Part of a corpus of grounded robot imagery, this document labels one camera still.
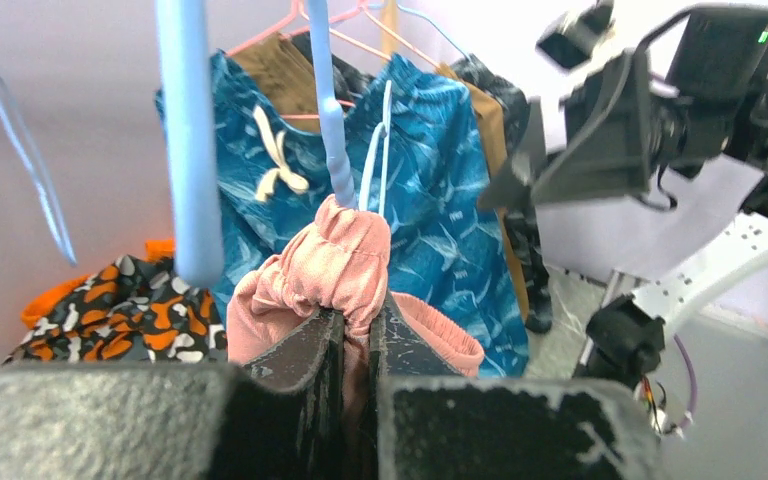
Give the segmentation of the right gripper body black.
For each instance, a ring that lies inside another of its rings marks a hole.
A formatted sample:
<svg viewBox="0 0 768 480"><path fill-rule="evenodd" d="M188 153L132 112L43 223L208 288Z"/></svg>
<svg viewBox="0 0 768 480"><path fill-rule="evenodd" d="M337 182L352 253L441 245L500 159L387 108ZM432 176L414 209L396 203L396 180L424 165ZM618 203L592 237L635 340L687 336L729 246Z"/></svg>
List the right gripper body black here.
<svg viewBox="0 0 768 480"><path fill-rule="evenodd" d="M650 155L648 64L627 49L587 76L560 103L567 135L565 149L587 142L640 146Z"/></svg>

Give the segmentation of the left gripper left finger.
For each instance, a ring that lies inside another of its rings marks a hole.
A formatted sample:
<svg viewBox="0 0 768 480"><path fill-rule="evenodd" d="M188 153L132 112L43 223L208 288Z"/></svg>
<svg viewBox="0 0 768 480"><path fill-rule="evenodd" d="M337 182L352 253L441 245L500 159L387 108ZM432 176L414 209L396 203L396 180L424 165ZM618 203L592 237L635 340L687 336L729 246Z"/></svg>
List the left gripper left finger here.
<svg viewBox="0 0 768 480"><path fill-rule="evenodd" d="M343 318L253 362L0 369L0 479L335 479Z"/></svg>

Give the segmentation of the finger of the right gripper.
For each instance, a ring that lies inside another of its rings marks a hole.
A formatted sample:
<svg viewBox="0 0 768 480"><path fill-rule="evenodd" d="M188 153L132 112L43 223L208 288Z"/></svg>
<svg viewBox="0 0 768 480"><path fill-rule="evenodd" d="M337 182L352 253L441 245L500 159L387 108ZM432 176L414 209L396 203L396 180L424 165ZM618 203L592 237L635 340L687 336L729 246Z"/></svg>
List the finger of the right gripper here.
<svg viewBox="0 0 768 480"><path fill-rule="evenodd" d="M640 146L587 142L549 152L529 148L531 196L537 204L602 200L640 193L648 181L650 155Z"/></svg>
<svg viewBox="0 0 768 480"><path fill-rule="evenodd" d="M477 200L479 210L519 210L531 202L532 187L547 165L541 99L529 98L525 134Z"/></svg>

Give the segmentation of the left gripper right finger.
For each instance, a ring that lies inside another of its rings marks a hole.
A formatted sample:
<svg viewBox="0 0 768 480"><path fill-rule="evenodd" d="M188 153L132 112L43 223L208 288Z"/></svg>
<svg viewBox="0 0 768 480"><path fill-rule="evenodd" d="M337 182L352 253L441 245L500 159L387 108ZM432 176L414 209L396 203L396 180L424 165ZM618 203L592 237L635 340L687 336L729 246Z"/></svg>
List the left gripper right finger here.
<svg viewBox="0 0 768 480"><path fill-rule="evenodd" d="M378 479L660 479L660 442L623 385L466 377L387 299L371 330L367 449Z"/></svg>

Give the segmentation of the pink shorts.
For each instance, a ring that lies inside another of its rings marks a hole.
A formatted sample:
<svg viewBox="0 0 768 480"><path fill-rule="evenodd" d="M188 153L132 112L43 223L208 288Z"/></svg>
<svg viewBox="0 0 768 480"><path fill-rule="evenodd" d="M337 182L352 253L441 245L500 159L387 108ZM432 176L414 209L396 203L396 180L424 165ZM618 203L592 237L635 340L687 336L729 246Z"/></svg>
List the pink shorts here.
<svg viewBox="0 0 768 480"><path fill-rule="evenodd" d="M342 313L346 479L377 474L377 456L361 437L361 422L371 399L372 322L390 295L390 248L382 216L341 207L328 196L280 253L244 275L226 311L228 359L240 365L276 346L318 308Z"/></svg>

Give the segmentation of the light blue wire hanger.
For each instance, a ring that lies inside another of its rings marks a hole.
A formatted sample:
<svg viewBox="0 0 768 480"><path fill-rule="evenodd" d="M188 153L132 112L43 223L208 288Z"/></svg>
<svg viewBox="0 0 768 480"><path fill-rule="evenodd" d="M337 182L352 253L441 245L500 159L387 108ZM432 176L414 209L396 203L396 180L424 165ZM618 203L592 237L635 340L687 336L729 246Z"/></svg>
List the light blue wire hanger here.
<svg viewBox="0 0 768 480"><path fill-rule="evenodd" d="M338 204L355 207L358 198L346 150L343 112L333 84L328 7L324 1L309 1L306 9L326 165ZM155 12L175 266L186 283L207 288L222 276L224 250L206 6L202 1L158 1Z"/></svg>

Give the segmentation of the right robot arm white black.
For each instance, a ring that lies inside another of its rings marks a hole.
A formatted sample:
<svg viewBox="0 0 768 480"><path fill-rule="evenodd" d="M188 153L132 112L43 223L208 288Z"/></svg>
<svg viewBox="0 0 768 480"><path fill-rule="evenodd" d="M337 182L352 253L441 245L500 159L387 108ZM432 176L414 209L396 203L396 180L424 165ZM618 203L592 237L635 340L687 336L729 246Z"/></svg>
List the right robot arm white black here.
<svg viewBox="0 0 768 480"><path fill-rule="evenodd" d="M578 71L559 102L566 141L546 147L538 103L526 135L479 198L484 209L626 197L681 221L659 229L710 240L667 273L597 310L578 377L641 384L683 324L768 267L768 6L686 7L636 43L613 37L613 5L563 17L538 49Z"/></svg>

